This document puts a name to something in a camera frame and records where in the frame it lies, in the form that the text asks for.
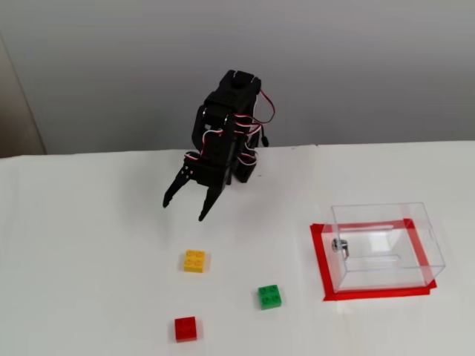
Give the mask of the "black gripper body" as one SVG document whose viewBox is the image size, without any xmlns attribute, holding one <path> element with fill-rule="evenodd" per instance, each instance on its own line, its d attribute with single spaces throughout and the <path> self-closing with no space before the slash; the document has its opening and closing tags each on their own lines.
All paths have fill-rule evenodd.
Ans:
<svg viewBox="0 0 475 356">
<path fill-rule="evenodd" d="M 195 181 L 214 188 L 229 185 L 234 170 L 233 150 L 232 146 L 204 145 L 195 164 Z"/>
</svg>

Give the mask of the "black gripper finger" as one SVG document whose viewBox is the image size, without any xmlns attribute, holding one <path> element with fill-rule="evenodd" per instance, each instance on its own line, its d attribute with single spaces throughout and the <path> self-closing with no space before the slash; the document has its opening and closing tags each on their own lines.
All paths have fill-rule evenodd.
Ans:
<svg viewBox="0 0 475 356">
<path fill-rule="evenodd" d="M 167 189 L 163 197 L 163 207 L 166 208 L 171 202 L 173 196 L 191 179 L 192 169 L 197 161 L 197 155 L 185 155 L 183 166 L 177 173 L 174 181 Z"/>
<path fill-rule="evenodd" d="M 203 203 L 203 208 L 202 211 L 200 212 L 200 216 L 198 217 L 198 220 L 201 222 L 204 220 L 206 215 L 209 213 L 211 210 L 212 206 L 216 202 L 217 198 L 220 196 L 220 190 L 218 188 L 208 188 L 206 192 L 206 198 Z"/>
</svg>

